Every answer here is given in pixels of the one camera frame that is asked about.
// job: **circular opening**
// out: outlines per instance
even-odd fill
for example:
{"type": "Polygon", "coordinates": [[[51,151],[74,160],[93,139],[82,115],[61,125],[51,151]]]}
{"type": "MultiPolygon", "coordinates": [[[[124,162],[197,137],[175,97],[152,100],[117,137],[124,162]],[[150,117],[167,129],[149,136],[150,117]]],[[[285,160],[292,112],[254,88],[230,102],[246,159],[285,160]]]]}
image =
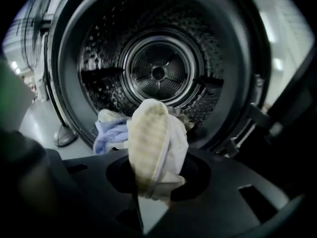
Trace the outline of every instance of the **circular opening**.
{"type": "Polygon", "coordinates": [[[165,70],[163,69],[163,67],[155,67],[152,70],[152,77],[153,77],[153,79],[155,79],[157,81],[161,81],[162,79],[164,79],[165,70]]]}
{"type": "Polygon", "coordinates": [[[66,28],[53,32],[58,90],[90,144],[96,112],[131,116],[146,98],[180,108],[196,124],[188,137],[194,147],[228,134],[249,96],[258,50],[233,0],[84,0],[74,8],[66,28]],[[103,76],[82,80],[83,71],[103,76]]]}

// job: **light blue cloth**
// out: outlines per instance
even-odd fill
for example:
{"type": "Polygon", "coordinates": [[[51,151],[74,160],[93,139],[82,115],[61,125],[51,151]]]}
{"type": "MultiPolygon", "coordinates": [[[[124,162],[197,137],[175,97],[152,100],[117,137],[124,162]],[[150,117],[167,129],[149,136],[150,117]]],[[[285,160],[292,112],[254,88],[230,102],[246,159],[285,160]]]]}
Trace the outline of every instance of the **light blue cloth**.
{"type": "Polygon", "coordinates": [[[108,153],[112,149],[109,144],[128,140],[127,120],[128,118],[120,118],[109,122],[97,121],[96,128],[99,133],[94,142],[94,153],[108,153]]]}

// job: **ceiling light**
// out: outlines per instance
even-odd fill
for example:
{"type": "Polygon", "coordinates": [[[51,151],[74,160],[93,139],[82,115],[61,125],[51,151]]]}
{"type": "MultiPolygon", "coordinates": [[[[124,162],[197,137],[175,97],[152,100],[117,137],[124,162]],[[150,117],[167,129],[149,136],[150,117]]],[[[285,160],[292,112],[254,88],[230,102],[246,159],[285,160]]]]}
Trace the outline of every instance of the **ceiling light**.
{"type": "Polygon", "coordinates": [[[273,66],[276,70],[283,70],[283,61],[281,59],[274,58],[273,66]]]}
{"type": "Polygon", "coordinates": [[[13,69],[17,69],[17,68],[18,68],[18,65],[16,64],[15,61],[13,61],[11,65],[12,65],[12,68],[13,68],[13,69]]]}

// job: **green object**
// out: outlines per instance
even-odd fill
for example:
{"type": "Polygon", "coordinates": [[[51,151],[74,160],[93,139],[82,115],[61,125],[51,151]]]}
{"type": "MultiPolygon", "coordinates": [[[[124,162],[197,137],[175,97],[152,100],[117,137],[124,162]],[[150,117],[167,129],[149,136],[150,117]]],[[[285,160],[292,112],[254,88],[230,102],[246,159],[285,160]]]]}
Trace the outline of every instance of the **green object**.
{"type": "Polygon", "coordinates": [[[19,130],[24,115],[35,95],[0,56],[0,128],[19,130]]]}

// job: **laundry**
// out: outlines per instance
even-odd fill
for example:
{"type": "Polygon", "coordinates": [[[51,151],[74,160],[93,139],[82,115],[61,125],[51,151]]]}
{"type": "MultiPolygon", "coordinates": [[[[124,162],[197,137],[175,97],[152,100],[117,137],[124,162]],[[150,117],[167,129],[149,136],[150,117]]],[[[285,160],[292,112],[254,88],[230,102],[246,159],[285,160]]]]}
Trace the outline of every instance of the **laundry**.
{"type": "Polygon", "coordinates": [[[127,116],[122,113],[111,111],[109,109],[100,110],[98,113],[98,121],[100,122],[115,121],[120,118],[127,118],[127,116]]]}
{"type": "Polygon", "coordinates": [[[97,121],[98,136],[94,142],[93,150],[96,154],[108,153],[113,147],[123,149],[124,142],[128,140],[128,118],[118,118],[111,121],[97,121]]]}
{"type": "Polygon", "coordinates": [[[195,124],[189,119],[187,115],[182,113],[180,108],[174,108],[171,106],[167,106],[168,113],[172,116],[178,118],[185,125],[185,129],[189,132],[192,128],[195,127],[195,124]]]}
{"type": "Polygon", "coordinates": [[[128,123],[128,138],[139,195],[169,201],[171,192],[186,182],[179,176],[188,149],[184,124],[164,103],[147,99],[128,123]]]}

